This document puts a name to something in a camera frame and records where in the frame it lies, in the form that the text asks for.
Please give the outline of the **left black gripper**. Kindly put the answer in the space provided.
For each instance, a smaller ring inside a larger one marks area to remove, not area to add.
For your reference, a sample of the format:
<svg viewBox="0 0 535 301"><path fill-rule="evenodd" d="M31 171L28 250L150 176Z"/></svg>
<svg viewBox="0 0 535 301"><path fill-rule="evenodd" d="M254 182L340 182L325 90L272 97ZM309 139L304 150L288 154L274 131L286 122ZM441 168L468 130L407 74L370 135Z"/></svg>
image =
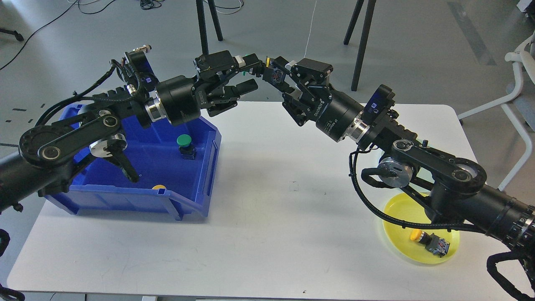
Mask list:
<svg viewBox="0 0 535 301"><path fill-rule="evenodd" d="M257 76L263 73L266 63L256 54L233 56L229 50L218 53L203 54L194 59L197 79L202 81L219 81L233 77L236 73L247 71ZM155 85L159 114L173 126L178 126L201 116L199 101L195 99L192 88L194 78L179 75ZM210 117L219 115L237 106L242 95L256 91L256 80L250 79L237 86L224 86L208 93Z"/></svg>

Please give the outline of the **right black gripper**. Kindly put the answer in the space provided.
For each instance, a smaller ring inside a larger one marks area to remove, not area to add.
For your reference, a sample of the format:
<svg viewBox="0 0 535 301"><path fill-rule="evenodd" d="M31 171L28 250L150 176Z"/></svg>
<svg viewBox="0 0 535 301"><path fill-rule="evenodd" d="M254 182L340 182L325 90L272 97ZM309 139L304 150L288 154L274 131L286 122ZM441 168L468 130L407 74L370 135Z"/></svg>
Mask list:
<svg viewBox="0 0 535 301"><path fill-rule="evenodd" d="M328 63L303 58L283 64L296 87L283 89L283 108L298 126L308 120L332 140L343 139L363 105L349 95L337 91L329 83L333 66Z"/></svg>

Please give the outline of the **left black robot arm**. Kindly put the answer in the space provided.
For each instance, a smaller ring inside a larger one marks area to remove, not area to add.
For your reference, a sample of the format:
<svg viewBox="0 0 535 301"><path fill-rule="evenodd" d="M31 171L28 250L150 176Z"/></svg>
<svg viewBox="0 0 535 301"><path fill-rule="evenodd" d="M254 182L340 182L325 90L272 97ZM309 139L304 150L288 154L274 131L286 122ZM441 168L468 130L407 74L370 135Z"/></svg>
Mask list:
<svg viewBox="0 0 535 301"><path fill-rule="evenodd" d="M265 67L255 54L232 56L224 50L194 60L197 75L159 82L147 61L149 46L125 53L86 91L49 108L19 140L18 151L1 160L1 210L21 212L21 200L68 192L75 176L97 158L111 162L134 183L139 181L124 151L122 120L135 116L149 127L162 118L181 125L237 105L241 95L258 88L255 80L229 86L241 71L260 76Z"/></svg>

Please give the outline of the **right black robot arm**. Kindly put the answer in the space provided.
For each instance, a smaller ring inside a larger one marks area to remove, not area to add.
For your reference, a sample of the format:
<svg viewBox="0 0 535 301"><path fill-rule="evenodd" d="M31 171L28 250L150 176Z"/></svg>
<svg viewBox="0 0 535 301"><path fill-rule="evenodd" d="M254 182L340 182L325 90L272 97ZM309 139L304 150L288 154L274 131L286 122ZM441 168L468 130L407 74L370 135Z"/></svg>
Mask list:
<svg viewBox="0 0 535 301"><path fill-rule="evenodd" d="M503 261L518 261L534 284L534 207L486 184L487 174L476 162L417 141L393 110L394 92L381 84L366 105L337 91L329 83L332 65L302 59L271 59L267 80L283 94L283 106L302 126L308 120L338 142L355 141L349 156L349 177L369 210L382 220L413 229L471 231L502 242L508 252L491 255L487 272L518 301L533 297L520 292L498 270ZM358 177L370 186L399 188L422 206L429 224L396 219L379 210L364 195Z"/></svg>

